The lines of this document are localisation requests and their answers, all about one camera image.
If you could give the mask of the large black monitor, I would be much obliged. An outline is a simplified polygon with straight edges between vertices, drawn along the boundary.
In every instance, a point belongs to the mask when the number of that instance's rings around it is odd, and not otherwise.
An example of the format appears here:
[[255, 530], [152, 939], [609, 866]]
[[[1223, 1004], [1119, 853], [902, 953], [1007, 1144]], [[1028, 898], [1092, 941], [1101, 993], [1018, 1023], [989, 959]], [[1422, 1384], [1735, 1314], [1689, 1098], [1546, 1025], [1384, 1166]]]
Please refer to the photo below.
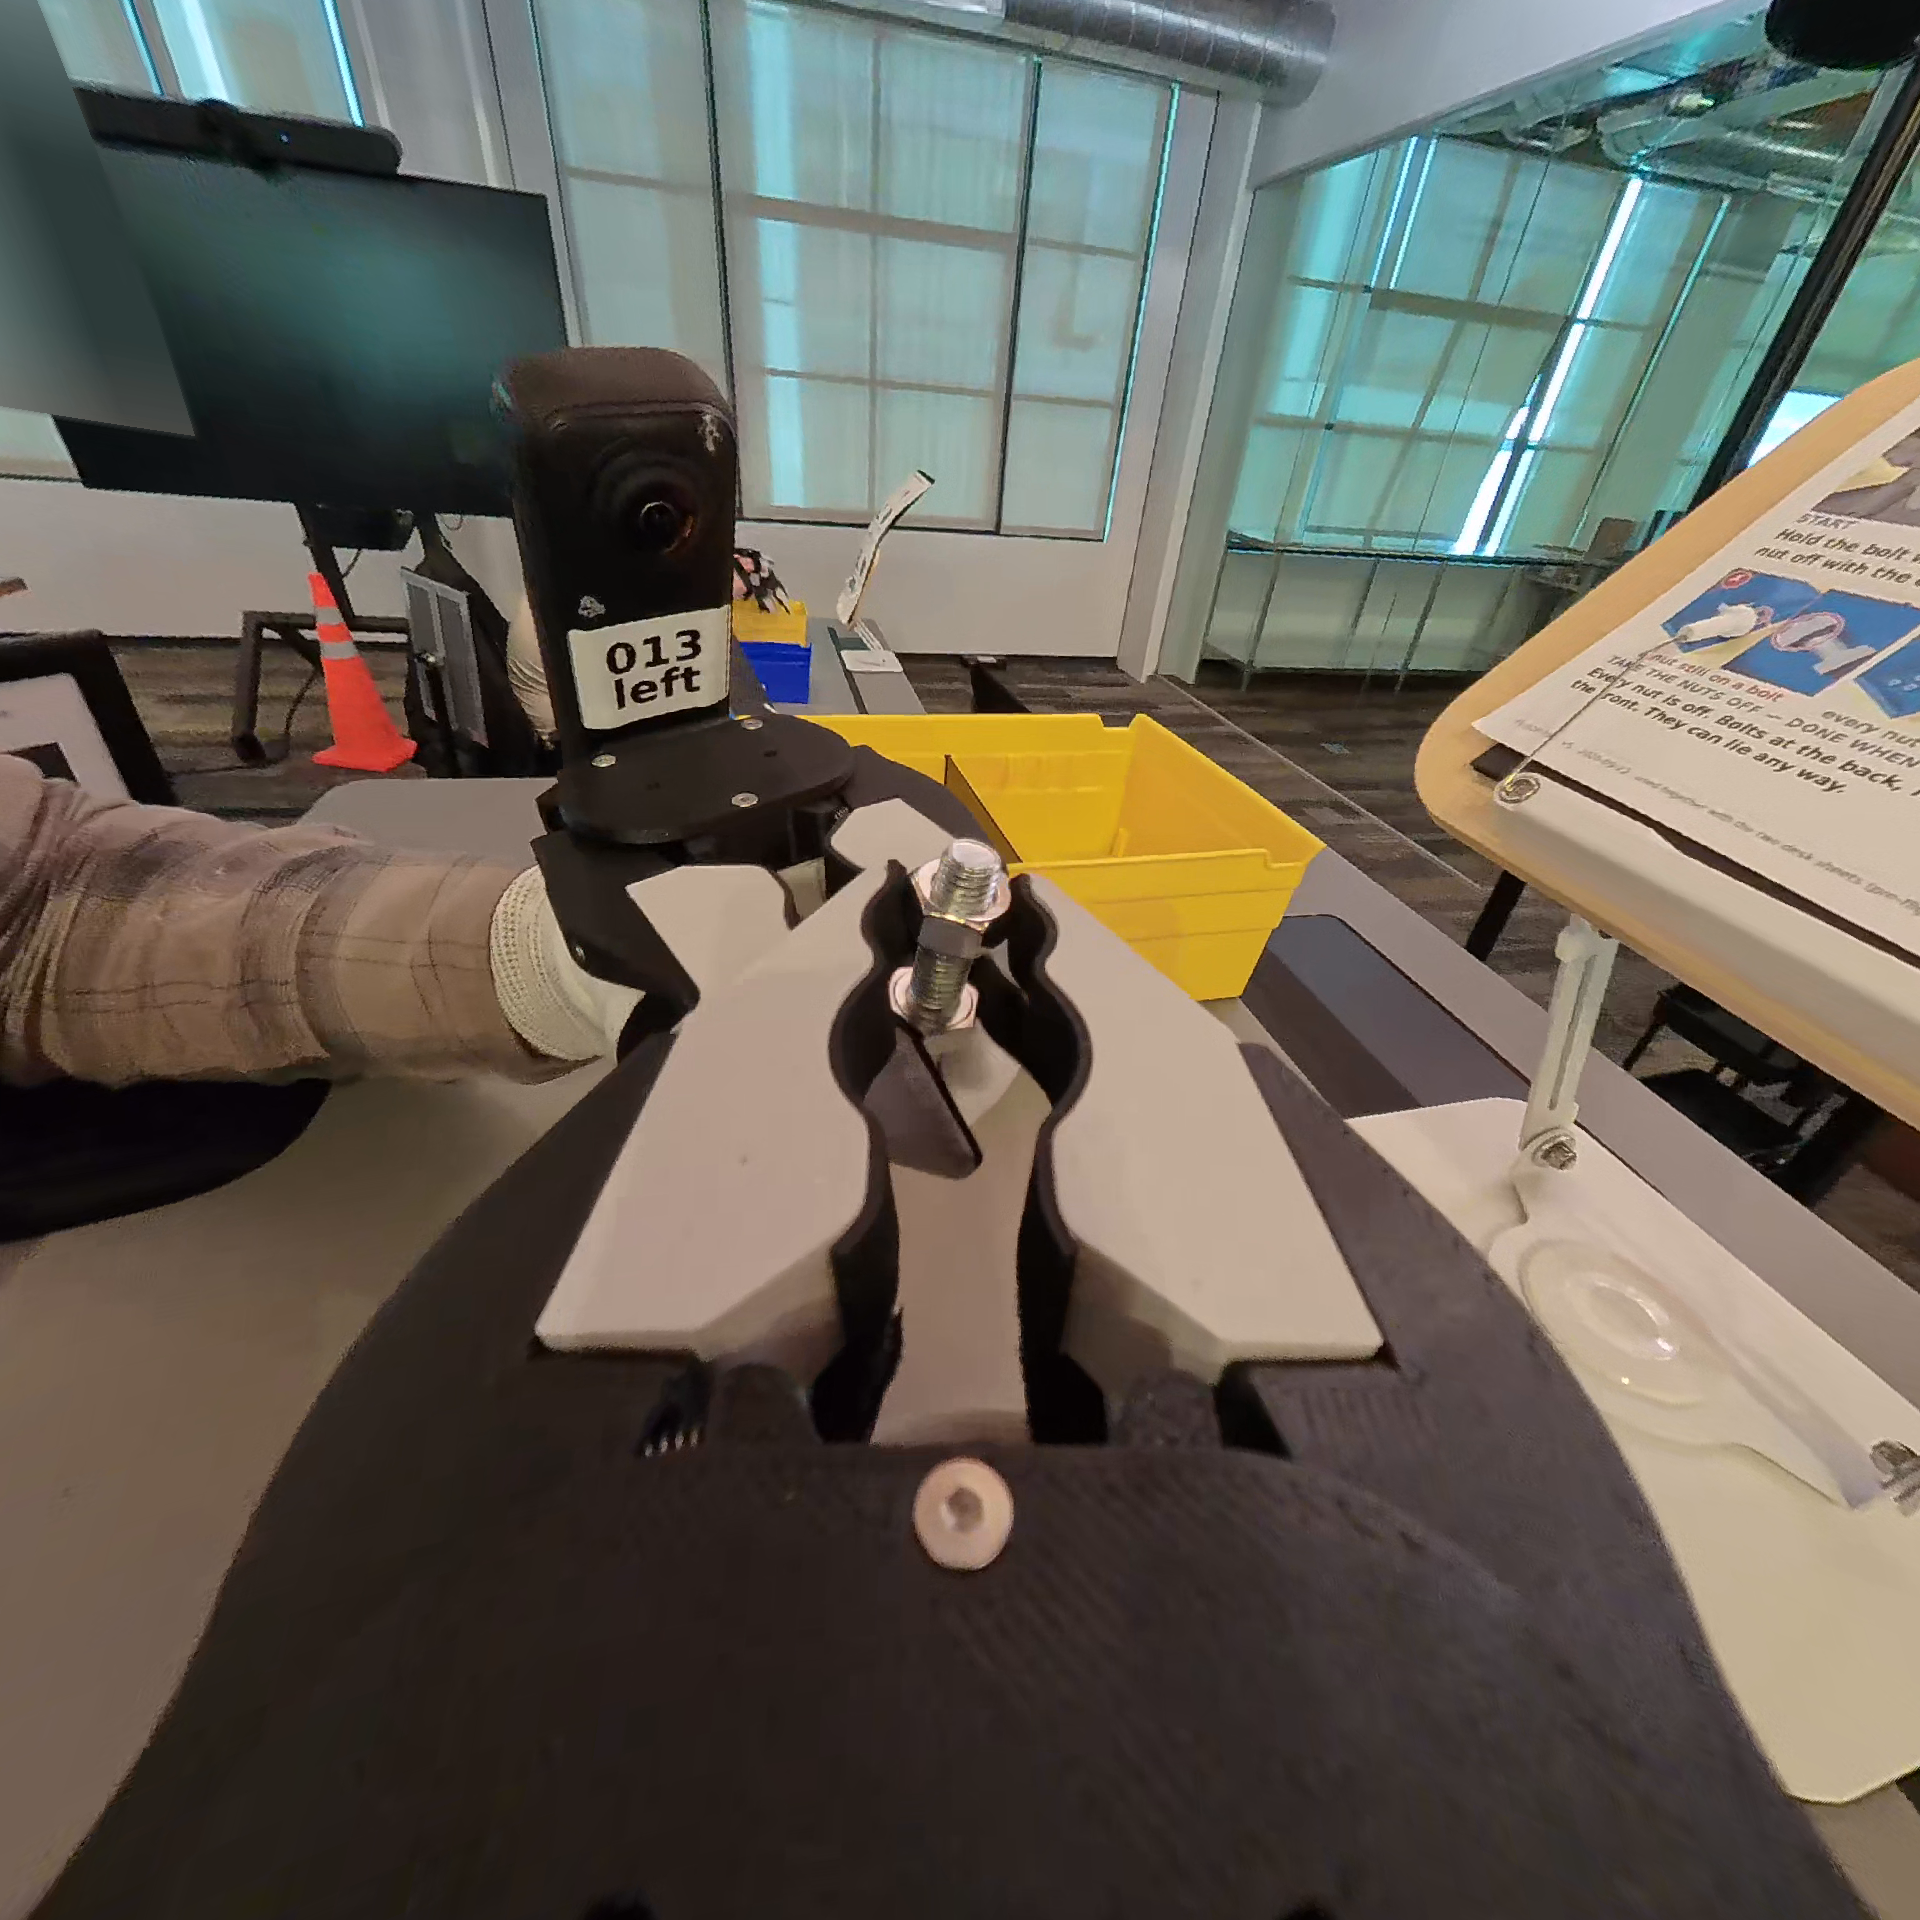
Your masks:
[[94, 151], [193, 432], [55, 419], [85, 486], [509, 512], [498, 379], [568, 348], [546, 197]]

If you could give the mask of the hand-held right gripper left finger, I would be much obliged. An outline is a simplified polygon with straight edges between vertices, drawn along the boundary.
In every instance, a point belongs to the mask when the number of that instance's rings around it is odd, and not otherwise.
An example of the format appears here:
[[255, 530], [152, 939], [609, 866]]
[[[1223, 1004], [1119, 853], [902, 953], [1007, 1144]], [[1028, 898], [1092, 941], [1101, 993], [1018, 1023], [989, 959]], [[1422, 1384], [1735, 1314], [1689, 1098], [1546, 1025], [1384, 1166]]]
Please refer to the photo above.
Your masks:
[[[648, 993], [692, 988], [635, 916], [618, 953]], [[817, 1421], [879, 1416], [902, 1354], [898, 1207], [861, 1100], [918, 926], [909, 875], [861, 879], [637, 1049], [648, 1095], [536, 1318], [549, 1354], [766, 1362]]]

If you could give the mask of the person's left forearm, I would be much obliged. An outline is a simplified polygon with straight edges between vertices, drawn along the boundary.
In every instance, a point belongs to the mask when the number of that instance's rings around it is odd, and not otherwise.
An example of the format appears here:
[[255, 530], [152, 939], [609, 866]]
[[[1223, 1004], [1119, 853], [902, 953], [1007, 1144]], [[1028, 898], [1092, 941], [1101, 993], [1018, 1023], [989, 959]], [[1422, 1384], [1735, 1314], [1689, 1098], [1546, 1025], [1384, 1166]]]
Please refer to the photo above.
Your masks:
[[513, 875], [5, 758], [5, 1084], [549, 1078], [492, 982]]

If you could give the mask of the black video bar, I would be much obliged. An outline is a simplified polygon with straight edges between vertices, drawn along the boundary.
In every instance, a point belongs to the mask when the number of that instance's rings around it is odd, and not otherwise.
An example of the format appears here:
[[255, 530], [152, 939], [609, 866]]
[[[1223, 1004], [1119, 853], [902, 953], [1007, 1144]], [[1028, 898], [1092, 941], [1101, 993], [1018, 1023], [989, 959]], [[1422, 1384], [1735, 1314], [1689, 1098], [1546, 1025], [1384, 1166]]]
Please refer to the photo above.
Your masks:
[[402, 146], [391, 130], [371, 130], [301, 114], [261, 114], [228, 102], [172, 102], [104, 85], [73, 90], [89, 133], [103, 146], [206, 156], [255, 173], [332, 169], [394, 178]]

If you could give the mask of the black framed board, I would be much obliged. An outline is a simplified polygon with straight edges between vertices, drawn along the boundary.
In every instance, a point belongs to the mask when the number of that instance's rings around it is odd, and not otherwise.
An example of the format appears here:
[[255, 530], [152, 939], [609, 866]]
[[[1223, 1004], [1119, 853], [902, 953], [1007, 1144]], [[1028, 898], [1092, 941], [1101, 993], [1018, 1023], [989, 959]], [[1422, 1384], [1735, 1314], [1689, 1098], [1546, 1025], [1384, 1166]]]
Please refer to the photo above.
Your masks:
[[5, 755], [103, 799], [178, 803], [178, 786], [100, 632], [5, 633]]

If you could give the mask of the steel bolt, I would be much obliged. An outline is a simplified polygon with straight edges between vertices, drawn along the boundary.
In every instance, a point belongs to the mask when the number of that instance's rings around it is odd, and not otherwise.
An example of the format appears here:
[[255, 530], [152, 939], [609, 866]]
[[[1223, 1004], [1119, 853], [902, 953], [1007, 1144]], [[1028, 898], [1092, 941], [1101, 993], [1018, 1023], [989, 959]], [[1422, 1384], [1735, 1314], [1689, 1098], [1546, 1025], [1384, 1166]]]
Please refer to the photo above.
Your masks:
[[[993, 843], [974, 837], [954, 838], [951, 849], [932, 862], [945, 869], [945, 879], [954, 875], [960, 881], [987, 879], [995, 869], [1007, 873], [1007, 862]], [[889, 980], [889, 1004], [906, 1029], [932, 1043], [974, 1025], [980, 998], [974, 988], [974, 965], [984, 958], [1000, 920], [987, 932], [974, 932], [974, 926], [951, 926], [921, 916], [916, 958]]]

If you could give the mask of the black monitor stand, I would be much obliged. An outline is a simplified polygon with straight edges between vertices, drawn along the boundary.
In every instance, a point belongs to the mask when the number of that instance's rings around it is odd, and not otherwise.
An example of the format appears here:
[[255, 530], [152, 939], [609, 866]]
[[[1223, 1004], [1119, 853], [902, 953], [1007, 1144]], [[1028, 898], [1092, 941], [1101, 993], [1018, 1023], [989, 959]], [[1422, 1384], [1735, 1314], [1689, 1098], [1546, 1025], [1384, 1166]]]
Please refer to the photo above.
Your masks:
[[[298, 505], [301, 540], [311, 558], [311, 569], [323, 578], [330, 606], [340, 619], [340, 626], [353, 639], [376, 639], [378, 646], [399, 651], [406, 668], [402, 682], [402, 710], [406, 710], [406, 735], [425, 748], [446, 748], [446, 721], [436, 714], [433, 696], [438, 692], [438, 681], [418, 655], [415, 632], [406, 619], [376, 619], [355, 611], [351, 601], [351, 569], [355, 558], [371, 552], [399, 554], [415, 540], [415, 515], [406, 511], [365, 511], [365, 505]], [[237, 682], [233, 682], [233, 705], [228, 705], [228, 744], [243, 768], [270, 768], [291, 755], [291, 731], [305, 692], [295, 696], [288, 705], [288, 720], [282, 726], [282, 743], [270, 748], [257, 737], [257, 688], [261, 688], [261, 668], [264, 646], [277, 639], [288, 646], [306, 671], [306, 688], [323, 682], [323, 645], [313, 611], [245, 611], [239, 626], [237, 646]]]

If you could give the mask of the black tripod pole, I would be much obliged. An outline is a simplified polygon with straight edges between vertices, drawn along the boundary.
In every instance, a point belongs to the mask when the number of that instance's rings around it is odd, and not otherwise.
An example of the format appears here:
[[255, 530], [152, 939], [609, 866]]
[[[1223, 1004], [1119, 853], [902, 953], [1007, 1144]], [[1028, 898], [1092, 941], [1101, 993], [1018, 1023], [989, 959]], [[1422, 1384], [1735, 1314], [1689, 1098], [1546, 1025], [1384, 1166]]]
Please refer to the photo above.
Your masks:
[[1819, 333], [1840, 307], [1868, 243], [1916, 159], [1916, 4], [1771, 4], [1763, 37], [1774, 54], [1846, 71], [1902, 74], [1895, 104], [1871, 133], [1864, 159], [1846, 190], [1814, 266], [1806, 269], [1763, 361], [1730, 416], [1708, 468], [1708, 486], [1722, 486], [1747, 468], [1766, 422], [1789, 397]]

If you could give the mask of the person's left hand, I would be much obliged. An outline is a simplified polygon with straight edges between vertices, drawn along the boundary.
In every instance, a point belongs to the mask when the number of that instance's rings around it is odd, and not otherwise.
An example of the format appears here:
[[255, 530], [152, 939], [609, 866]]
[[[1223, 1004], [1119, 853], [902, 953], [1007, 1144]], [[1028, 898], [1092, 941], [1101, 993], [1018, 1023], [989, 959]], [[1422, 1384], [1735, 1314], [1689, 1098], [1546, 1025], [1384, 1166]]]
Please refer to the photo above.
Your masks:
[[613, 1054], [645, 998], [584, 969], [540, 866], [517, 873], [492, 906], [486, 959], [503, 1019], [549, 1063], [584, 1065]]

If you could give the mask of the printed instruction sheet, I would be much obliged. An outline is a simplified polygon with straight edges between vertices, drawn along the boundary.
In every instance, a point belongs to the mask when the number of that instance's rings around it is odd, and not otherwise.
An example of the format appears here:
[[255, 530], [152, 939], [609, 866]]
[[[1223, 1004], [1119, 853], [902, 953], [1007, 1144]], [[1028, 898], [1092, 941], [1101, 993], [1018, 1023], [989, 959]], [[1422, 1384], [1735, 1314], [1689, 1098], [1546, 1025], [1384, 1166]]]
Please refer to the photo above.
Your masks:
[[1619, 565], [1474, 731], [1916, 958], [1916, 363]]

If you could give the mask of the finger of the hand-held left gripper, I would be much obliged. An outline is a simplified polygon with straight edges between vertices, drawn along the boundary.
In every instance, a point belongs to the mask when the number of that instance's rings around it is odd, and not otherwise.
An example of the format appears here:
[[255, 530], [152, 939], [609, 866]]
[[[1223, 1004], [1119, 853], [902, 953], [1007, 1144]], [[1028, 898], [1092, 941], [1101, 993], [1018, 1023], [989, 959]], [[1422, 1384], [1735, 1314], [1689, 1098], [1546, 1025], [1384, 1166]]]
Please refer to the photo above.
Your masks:
[[[738, 980], [794, 926], [778, 875], [649, 875], [632, 881], [627, 898], [692, 982], [697, 1004]], [[980, 1166], [980, 1144], [940, 1057], [902, 1019], [893, 1019], [893, 1054], [861, 1104], [895, 1166], [951, 1182]]]
[[974, 831], [939, 822], [906, 799], [852, 807], [829, 831], [829, 892], [847, 892], [861, 879], [889, 884], [889, 873], [916, 875], [951, 843], [969, 838]]

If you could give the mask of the orange traffic cone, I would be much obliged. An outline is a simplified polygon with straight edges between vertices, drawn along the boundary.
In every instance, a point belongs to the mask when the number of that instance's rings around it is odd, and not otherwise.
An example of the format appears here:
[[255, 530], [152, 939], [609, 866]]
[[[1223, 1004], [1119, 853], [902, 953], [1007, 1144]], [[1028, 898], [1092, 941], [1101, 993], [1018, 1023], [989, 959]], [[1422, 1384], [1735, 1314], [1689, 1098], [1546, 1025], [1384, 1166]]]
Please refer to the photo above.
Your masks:
[[387, 779], [415, 761], [418, 744], [399, 731], [374, 671], [365, 668], [332, 588], [319, 573], [306, 574], [313, 633], [319, 645], [330, 744], [318, 768]]

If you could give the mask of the yellow plastic bin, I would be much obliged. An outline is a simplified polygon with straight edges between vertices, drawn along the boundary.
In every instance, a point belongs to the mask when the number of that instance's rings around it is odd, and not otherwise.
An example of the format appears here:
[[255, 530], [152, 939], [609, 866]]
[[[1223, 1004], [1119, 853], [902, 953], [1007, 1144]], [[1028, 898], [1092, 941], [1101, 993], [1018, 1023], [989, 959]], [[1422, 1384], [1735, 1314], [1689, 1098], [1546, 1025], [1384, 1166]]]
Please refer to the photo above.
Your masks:
[[1151, 714], [828, 714], [949, 786], [1193, 998], [1245, 993], [1323, 838]]

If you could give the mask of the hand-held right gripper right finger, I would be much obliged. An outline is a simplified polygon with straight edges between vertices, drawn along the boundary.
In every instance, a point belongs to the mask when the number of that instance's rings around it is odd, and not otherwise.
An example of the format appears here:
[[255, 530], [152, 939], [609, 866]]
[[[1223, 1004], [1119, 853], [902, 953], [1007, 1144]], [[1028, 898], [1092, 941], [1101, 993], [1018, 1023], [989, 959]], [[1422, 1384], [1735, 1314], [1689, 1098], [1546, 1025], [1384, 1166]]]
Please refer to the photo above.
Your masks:
[[1028, 1410], [1384, 1354], [1263, 1095], [1280, 1063], [1056, 881], [1015, 879], [1007, 920], [1004, 1044], [1050, 1104], [1015, 1250]]

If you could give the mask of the black table mat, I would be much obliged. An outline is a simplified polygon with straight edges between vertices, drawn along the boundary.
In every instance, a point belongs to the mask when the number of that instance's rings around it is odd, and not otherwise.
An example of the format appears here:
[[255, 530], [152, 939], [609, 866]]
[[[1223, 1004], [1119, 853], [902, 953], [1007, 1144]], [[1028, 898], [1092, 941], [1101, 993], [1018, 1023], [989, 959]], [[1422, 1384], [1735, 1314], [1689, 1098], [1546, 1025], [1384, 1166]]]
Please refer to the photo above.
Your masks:
[[1340, 917], [1284, 917], [1240, 1004], [1350, 1119], [1526, 1095], [1501, 1054]]

